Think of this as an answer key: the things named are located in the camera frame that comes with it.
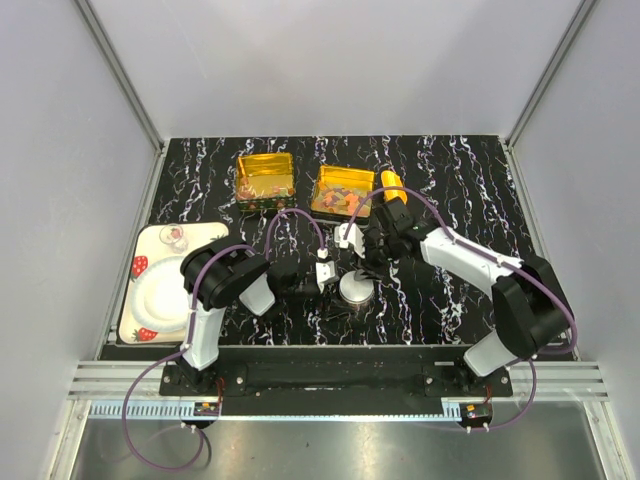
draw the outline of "gray wall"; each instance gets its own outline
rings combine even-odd
[[[637,472],[639,18],[637,0],[600,2],[516,145],[580,352],[601,364]]]
[[[165,137],[500,133],[579,0],[92,0]]]
[[[153,152],[71,1],[0,2],[0,65],[0,471],[34,479]]]

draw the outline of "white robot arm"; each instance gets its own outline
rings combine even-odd
[[[223,237],[189,254],[180,271],[185,288],[193,301],[196,279],[213,256],[244,242],[233,236]],[[240,300],[254,315],[262,316],[275,304],[275,296],[267,284],[269,268],[261,255],[248,250],[236,250],[221,257],[207,270],[198,289],[195,321],[190,322],[186,340],[185,362],[197,371],[211,366],[219,355],[218,340],[227,307]]]
[[[335,232],[338,245],[352,247],[365,270],[385,266],[389,260],[414,257],[459,276],[492,299],[496,329],[466,351],[463,361],[470,377],[486,377],[517,359],[530,358],[569,327],[564,314],[546,295],[513,272],[521,269],[532,275],[567,305],[545,259],[535,255],[527,261],[506,257],[452,229],[417,222],[400,198],[373,212],[377,225],[364,231],[354,225],[346,240],[347,224],[336,227]]]

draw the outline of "white plate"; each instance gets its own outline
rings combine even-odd
[[[140,275],[131,292],[133,318],[154,332],[169,333],[186,327],[189,297],[180,264],[184,257],[164,258]]]

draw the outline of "open tin box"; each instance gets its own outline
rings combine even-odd
[[[238,157],[236,203],[243,212],[294,207],[293,155],[265,153]]]
[[[348,167],[323,165],[311,198],[311,211],[318,220],[342,223],[348,220],[364,197],[373,191],[375,173]],[[371,199],[362,207],[356,223],[367,224]]]

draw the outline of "small glass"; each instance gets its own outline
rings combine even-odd
[[[184,253],[189,248],[189,242],[184,236],[184,230],[178,224],[171,223],[160,230],[160,241],[174,253]]]

